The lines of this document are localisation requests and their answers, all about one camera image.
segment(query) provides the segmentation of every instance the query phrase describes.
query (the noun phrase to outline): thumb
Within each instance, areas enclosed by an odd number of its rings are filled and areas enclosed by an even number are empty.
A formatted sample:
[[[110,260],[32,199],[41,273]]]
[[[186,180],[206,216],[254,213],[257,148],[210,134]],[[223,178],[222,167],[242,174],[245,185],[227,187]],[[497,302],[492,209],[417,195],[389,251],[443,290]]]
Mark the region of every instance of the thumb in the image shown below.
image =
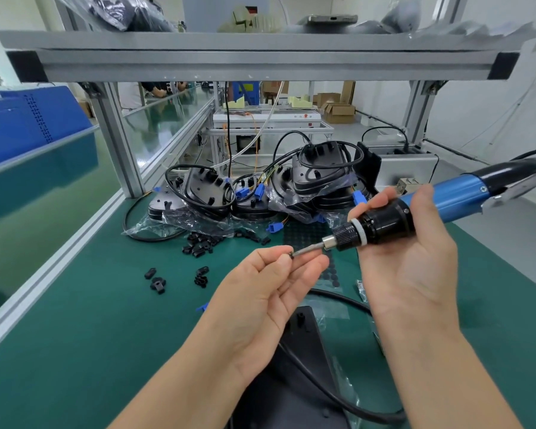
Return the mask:
[[[287,280],[292,272],[292,258],[289,254],[282,254],[276,260],[267,265],[258,274],[258,288],[261,295],[268,298],[273,291],[278,289]]]
[[[417,239],[425,248],[437,247],[448,238],[439,211],[433,202],[433,186],[423,185],[411,199],[411,213]]]

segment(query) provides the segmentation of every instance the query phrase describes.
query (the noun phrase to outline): blue connector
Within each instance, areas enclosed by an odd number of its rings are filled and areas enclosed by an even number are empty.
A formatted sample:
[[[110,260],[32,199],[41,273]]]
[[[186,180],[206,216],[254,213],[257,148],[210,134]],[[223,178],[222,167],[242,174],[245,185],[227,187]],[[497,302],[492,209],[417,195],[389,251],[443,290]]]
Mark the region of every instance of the blue connector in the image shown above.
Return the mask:
[[[205,305],[201,305],[198,309],[196,309],[195,311],[199,311],[199,310],[202,310],[203,312],[206,310],[206,308],[208,307],[208,303],[206,303]]]
[[[256,198],[258,200],[260,200],[262,198],[262,196],[264,195],[264,190],[266,189],[266,187],[264,186],[264,184],[260,184],[256,187],[255,191],[254,191],[254,195],[256,196]]]
[[[268,228],[266,229],[266,231],[269,231],[270,233],[276,233],[277,231],[280,231],[283,228],[284,228],[284,224],[273,223],[273,224],[268,224]]]
[[[360,203],[367,203],[367,199],[365,198],[364,194],[361,191],[354,191],[353,194],[353,202],[357,205]]]
[[[250,188],[248,187],[236,190],[236,198],[246,197],[248,194],[250,194]]]

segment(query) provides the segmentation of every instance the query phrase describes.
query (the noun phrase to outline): fingernail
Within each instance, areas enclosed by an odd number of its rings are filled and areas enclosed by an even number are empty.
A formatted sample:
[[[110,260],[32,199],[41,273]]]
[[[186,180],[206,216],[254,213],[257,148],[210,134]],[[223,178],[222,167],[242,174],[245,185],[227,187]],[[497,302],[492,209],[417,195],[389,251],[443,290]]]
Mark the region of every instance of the fingernail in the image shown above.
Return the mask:
[[[281,266],[288,266],[291,261],[289,254],[281,254],[276,263]]]

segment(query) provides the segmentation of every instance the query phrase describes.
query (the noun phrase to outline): white machine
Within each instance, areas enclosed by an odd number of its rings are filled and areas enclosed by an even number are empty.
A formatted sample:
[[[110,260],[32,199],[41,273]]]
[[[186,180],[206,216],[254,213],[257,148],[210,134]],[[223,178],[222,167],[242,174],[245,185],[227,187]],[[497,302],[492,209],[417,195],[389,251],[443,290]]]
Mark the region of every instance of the white machine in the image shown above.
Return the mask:
[[[262,104],[250,108],[230,109],[230,145],[233,155],[254,139],[266,121],[271,108],[272,105]],[[215,164],[228,158],[228,144],[225,141],[228,133],[227,121],[225,109],[220,108],[213,114],[213,129],[208,131],[208,135],[212,137]],[[236,158],[233,168],[268,165],[272,162],[276,144],[286,132],[291,130],[303,132],[308,138],[320,141],[330,138],[334,131],[333,127],[322,121],[322,115],[315,108],[305,110],[279,105],[259,138],[258,149],[253,146]],[[277,156],[299,147],[304,142],[305,139],[300,134],[288,135],[278,147]]]

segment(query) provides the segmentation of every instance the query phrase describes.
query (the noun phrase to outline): cardboard box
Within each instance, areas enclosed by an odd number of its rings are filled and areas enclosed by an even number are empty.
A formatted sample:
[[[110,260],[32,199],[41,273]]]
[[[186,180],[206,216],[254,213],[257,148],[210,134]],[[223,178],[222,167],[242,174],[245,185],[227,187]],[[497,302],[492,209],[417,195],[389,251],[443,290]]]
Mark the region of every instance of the cardboard box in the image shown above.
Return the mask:
[[[339,102],[341,95],[339,93],[318,93],[315,97],[315,104],[322,108],[328,102]]]
[[[353,123],[356,120],[356,108],[348,103],[327,103],[322,114],[328,123]]]
[[[355,90],[355,81],[344,81],[343,88],[341,90],[341,98],[339,99],[339,101],[350,104],[353,101],[353,93],[355,92]]]
[[[82,108],[83,112],[86,114],[86,116],[90,119],[93,118],[93,111],[91,110],[90,103],[86,100],[78,100],[79,106]]]
[[[262,82],[262,93],[278,93],[280,89],[281,81],[263,81]],[[282,87],[282,93],[288,94],[288,86],[290,85],[289,81],[284,81],[284,86]]]

